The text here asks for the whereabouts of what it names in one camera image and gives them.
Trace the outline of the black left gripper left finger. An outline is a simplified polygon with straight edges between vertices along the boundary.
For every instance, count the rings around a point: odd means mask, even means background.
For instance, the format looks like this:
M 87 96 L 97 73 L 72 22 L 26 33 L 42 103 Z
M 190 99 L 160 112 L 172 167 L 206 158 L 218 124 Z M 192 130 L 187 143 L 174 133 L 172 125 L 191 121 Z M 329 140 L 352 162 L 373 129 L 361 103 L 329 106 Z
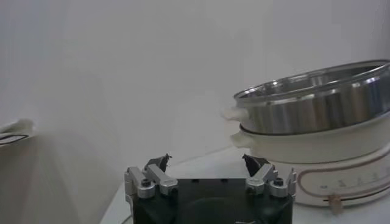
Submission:
M 165 197 L 175 196 L 179 182 L 165 174 L 170 158 L 171 156 L 166 154 L 150 159 L 143 169 L 137 166 L 128 167 L 124 172 L 126 199 L 130 200 L 133 196 L 150 199 L 156 196 L 157 191 Z

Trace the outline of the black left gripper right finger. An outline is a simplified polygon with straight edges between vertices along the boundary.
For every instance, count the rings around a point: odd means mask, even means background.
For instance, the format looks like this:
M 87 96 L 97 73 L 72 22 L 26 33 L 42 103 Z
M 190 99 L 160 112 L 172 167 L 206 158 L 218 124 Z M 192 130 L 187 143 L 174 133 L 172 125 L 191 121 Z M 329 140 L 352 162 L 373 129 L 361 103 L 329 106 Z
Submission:
M 297 173 L 293 168 L 282 176 L 276 167 L 265 158 L 259 158 L 244 154 L 249 177 L 245 180 L 246 189 L 250 189 L 255 195 L 267 192 L 275 198 L 296 198 Z

